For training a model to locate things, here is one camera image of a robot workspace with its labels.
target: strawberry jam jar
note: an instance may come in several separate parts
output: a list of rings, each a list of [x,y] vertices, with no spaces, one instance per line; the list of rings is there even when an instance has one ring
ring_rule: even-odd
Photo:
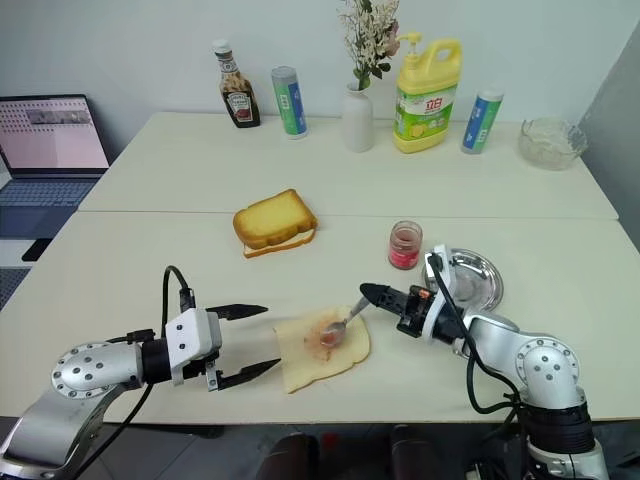
[[[391,229],[389,238],[389,262],[401,270],[409,270],[418,264],[422,246],[422,228],[415,222],[403,220]]]

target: toast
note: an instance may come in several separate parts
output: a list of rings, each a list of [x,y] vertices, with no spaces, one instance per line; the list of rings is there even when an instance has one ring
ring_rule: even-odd
[[[316,217],[292,188],[254,203],[233,217],[236,235],[253,250],[282,244],[317,224]]]
[[[307,230],[304,233],[299,233],[289,240],[286,240],[278,245],[268,245],[264,248],[260,248],[258,250],[254,250],[251,247],[244,246],[244,256],[247,258],[258,257],[260,255],[264,255],[265,253],[277,252],[280,250],[288,250],[290,248],[299,247],[300,245],[304,245],[305,243],[309,243],[313,240],[314,235],[316,234],[315,229]]]

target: ketchup bottle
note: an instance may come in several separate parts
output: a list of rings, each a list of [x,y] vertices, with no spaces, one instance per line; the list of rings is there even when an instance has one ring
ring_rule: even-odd
[[[229,42],[216,40],[213,42],[213,51],[222,73],[220,92],[231,120],[238,128],[257,127],[260,125],[260,112],[253,88],[249,80],[238,70]]]

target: laptop screen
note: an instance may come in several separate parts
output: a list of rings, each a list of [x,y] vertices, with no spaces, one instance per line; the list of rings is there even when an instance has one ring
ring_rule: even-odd
[[[0,150],[12,174],[109,167],[82,95],[0,99]]]

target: laptop keyboard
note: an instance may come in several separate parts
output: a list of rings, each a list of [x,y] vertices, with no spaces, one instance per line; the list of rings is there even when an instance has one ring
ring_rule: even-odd
[[[28,268],[0,268],[0,310],[29,273]]]
[[[0,207],[77,207],[93,182],[9,182],[0,190]]]

